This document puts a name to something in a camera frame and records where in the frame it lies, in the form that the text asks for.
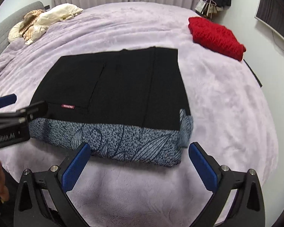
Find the fuzzy bedspread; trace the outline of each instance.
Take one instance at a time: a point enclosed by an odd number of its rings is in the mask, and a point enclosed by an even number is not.
[[[63,55],[177,48],[194,118],[191,142],[199,142],[218,163],[232,170],[254,168],[263,184],[278,158],[266,99],[245,63],[193,42],[187,27],[191,16],[197,14],[175,6],[113,3],[54,24],[32,45],[17,39],[0,56],[0,96],[15,93],[18,100],[0,111],[29,105],[47,71]],[[65,155],[65,149],[35,139],[0,150],[4,168],[18,181],[24,169],[48,170]],[[185,149],[181,164],[172,168],[91,157],[68,196],[91,226],[166,227],[189,226],[211,192]]]

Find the silver bolt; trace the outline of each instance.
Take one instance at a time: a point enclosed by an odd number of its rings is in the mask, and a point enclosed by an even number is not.
[[[250,169],[250,170],[249,170],[249,173],[250,173],[251,175],[256,175],[256,174],[257,174],[254,169]]]
[[[18,122],[21,124],[21,123],[23,123],[23,122],[25,122],[26,121],[26,118],[19,118],[18,119]]]
[[[56,172],[58,170],[58,168],[59,168],[58,166],[52,166],[51,167],[51,171],[52,172]]]
[[[226,165],[221,165],[221,169],[225,172],[229,171],[229,167]]]
[[[29,172],[30,172],[30,169],[25,169],[25,170],[23,171],[23,174],[24,174],[24,175],[27,175],[27,174],[29,174]]]

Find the gray upholstered headboard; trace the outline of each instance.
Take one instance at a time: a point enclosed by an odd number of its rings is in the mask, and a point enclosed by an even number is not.
[[[8,34],[11,28],[18,22],[22,21],[24,15],[35,9],[44,9],[42,2],[34,2],[32,4],[29,4],[13,13],[0,23],[0,54],[9,45]]]

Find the red knitted sweater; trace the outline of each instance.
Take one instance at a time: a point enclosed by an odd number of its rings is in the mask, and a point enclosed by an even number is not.
[[[243,59],[246,48],[237,41],[231,30],[202,17],[191,17],[188,20],[194,42],[238,61]]]

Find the blue rubber pad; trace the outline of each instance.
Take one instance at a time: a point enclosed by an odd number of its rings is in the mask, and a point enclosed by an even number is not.
[[[62,176],[61,187],[64,193],[73,189],[90,156],[91,147],[86,143]]]
[[[16,101],[17,96],[15,94],[0,97],[0,108],[14,104]]]
[[[189,146],[188,155],[206,189],[216,192],[218,189],[218,177],[193,143]]]

